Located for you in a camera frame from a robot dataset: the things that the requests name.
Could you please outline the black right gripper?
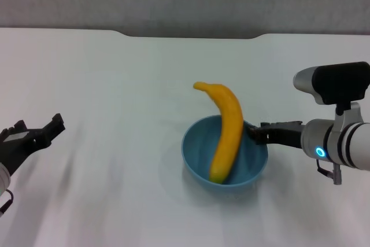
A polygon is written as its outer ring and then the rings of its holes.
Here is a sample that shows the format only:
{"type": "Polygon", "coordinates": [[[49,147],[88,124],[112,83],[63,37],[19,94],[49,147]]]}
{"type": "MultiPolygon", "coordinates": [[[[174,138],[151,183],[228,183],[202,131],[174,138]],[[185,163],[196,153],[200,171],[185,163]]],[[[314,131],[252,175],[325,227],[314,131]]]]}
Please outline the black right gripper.
{"type": "Polygon", "coordinates": [[[260,127],[246,127],[248,136],[257,145],[278,144],[301,148],[301,135],[304,129],[302,121],[278,123],[261,122],[260,127]]]}

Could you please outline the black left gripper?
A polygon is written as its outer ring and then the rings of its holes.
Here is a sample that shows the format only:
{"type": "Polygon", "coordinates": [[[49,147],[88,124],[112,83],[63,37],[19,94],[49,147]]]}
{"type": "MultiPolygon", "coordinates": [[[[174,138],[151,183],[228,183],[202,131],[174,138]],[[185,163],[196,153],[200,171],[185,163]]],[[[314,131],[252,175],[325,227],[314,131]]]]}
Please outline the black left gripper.
{"type": "Polygon", "coordinates": [[[13,127],[1,131],[1,164],[12,176],[31,154],[51,145],[64,130],[64,120],[60,113],[55,114],[37,135],[28,133],[24,121],[19,120],[13,127]]]}

